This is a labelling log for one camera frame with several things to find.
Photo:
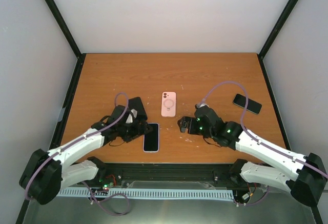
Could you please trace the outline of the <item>black phone case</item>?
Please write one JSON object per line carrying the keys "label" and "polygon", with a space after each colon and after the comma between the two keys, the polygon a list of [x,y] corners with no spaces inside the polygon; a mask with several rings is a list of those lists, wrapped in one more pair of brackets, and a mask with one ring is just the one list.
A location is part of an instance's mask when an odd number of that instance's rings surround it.
{"label": "black phone case", "polygon": [[136,111],[136,114],[134,115],[134,117],[136,119],[138,119],[138,120],[148,120],[147,113],[145,111],[142,100],[139,96],[129,99],[129,109],[131,111],[133,111],[133,110]]}

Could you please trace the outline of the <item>pink phone case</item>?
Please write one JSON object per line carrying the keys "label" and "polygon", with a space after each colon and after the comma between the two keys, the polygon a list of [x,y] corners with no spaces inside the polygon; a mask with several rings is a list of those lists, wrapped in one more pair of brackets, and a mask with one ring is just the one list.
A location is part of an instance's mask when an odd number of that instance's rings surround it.
{"label": "pink phone case", "polygon": [[161,99],[161,116],[175,117],[176,115],[176,93],[164,91]]}

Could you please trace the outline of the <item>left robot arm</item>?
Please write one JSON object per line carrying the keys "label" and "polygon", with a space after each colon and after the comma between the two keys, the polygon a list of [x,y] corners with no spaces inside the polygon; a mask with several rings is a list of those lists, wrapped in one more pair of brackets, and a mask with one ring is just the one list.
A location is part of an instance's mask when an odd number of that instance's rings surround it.
{"label": "left robot arm", "polygon": [[151,132],[145,108],[138,98],[131,105],[118,105],[76,139],[55,149],[32,153],[19,180],[27,200],[49,203],[60,190],[85,180],[103,183],[106,170],[98,159],[77,160],[120,137],[131,142]]}

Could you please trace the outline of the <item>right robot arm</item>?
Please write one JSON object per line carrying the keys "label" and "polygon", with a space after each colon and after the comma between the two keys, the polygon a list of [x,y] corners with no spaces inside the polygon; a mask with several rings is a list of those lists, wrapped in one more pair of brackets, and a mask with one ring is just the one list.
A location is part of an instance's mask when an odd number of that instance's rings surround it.
{"label": "right robot arm", "polygon": [[266,166],[244,159],[235,161],[231,178],[235,182],[259,183],[284,190],[303,205],[318,205],[327,184],[327,173],[320,156],[303,155],[275,145],[234,121],[223,121],[207,105],[194,116],[177,122],[182,133],[212,139],[217,145],[243,152],[265,162]]}

